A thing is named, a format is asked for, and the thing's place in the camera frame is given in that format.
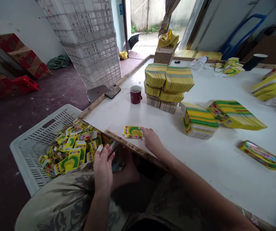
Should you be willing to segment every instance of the hand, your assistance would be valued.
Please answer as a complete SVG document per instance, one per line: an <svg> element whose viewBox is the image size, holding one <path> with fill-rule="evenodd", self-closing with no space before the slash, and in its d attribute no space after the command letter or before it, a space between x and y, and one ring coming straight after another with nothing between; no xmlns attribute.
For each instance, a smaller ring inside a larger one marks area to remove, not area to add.
<svg viewBox="0 0 276 231"><path fill-rule="evenodd" d="M155 156L160 155L160 153L165 149L161 143L158 135L153 131L152 128L140 127L140 130L144 136L144 145L149 149Z"/></svg>
<svg viewBox="0 0 276 231"><path fill-rule="evenodd" d="M94 155L94 177L95 177L95 193L111 193L113 176L112 176L112 160L115 152L112 153L108 160L112 149L107 144L104 148L101 144Z"/></svg>

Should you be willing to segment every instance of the person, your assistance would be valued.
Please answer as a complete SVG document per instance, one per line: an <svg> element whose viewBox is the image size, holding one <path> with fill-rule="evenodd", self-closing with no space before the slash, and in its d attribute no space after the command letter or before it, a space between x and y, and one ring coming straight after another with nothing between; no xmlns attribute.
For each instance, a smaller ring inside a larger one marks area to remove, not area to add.
<svg viewBox="0 0 276 231"><path fill-rule="evenodd" d="M258 230L229 200L171 154L163 146L153 129L144 127L140 129L144 136L145 147L170 169L171 174L183 184L192 199L203 210L207 211L214 220L218 221L222 227L227 230ZM109 152L111 150L105 147L102 150L98 149L94 156L95 194L85 222L84 231L107 230L108 227L108 208L114 181L111 170L114 154L107 159Z"/></svg>
<svg viewBox="0 0 276 231"><path fill-rule="evenodd" d="M143 213L129 216L111 198L115 190L140 181L132 152L117 146L125 167L112 172L115 153L109 145L100 145L94 163L40 188L21 210L15 230L219 230L218 224L228 230L257 230L230 201L171 154L153 129L140 129L145 147L171 173L160 180Z"/></svg>

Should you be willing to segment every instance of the smartphone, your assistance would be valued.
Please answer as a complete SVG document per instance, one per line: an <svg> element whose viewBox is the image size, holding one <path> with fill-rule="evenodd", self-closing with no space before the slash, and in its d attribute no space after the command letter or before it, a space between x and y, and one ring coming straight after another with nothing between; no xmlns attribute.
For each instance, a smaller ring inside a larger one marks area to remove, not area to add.
<svg viewBox="0 0 276 231"><path fill-rule="evenodd" d="M121 88L115 84L105 92L105 95L113 99L113 97L116 96L120 92L120 90Z"/></svg>

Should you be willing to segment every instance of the stacked white plastic crate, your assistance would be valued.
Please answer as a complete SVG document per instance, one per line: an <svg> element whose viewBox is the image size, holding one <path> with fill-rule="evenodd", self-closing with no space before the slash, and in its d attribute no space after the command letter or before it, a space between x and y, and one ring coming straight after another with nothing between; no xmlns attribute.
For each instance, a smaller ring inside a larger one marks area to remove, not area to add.
<svg viewBox="0 0 276 231"><path fill-rule="evenodd" d="M38 0L87 89L121 79L111 0Z"/></svg>

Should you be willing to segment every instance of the curtain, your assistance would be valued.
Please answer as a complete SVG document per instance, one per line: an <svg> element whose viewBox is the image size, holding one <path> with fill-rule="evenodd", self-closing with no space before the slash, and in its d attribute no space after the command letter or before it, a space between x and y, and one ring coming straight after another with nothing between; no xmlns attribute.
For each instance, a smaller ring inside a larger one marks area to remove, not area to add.
<svg viewBox="0 0 276 231"><path fill-rule="evenodd" d="M164 19L161 21L161 28L158 32L158 37L165 33L165 31L168 29L170 17L180 1L181 0L166 0L166 13Z"/></svg>

